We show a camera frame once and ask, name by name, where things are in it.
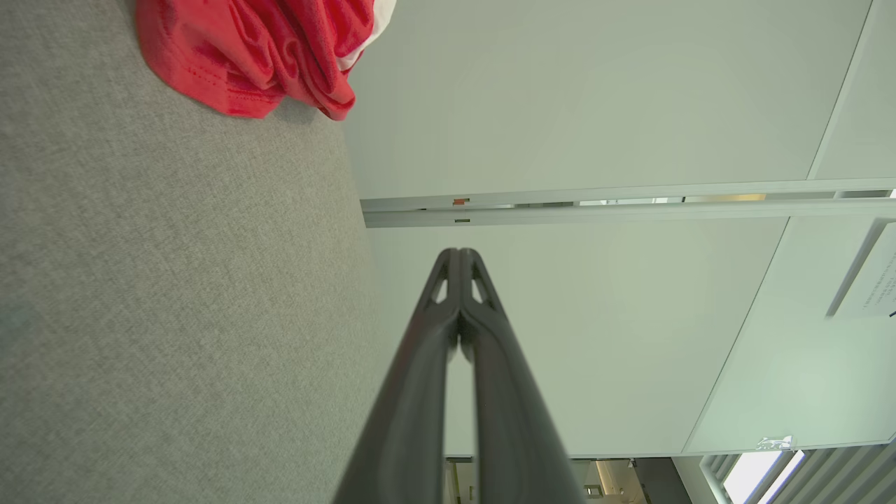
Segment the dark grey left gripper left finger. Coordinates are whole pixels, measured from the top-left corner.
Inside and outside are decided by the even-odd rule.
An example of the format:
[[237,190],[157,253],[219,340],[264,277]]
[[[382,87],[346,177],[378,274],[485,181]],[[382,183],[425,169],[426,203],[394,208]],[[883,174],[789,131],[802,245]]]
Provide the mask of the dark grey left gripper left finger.
[[440,503],[446,367],[457,348],[460,252],[436,258],[334,501]]

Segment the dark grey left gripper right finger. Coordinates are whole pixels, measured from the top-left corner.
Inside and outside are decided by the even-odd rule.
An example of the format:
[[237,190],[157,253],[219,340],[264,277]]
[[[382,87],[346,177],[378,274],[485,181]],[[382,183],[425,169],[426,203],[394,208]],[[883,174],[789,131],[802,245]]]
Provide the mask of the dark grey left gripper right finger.
[[475,380],[480,503],[582,503],[585,492],[482,256],[461,249],[461,342]]

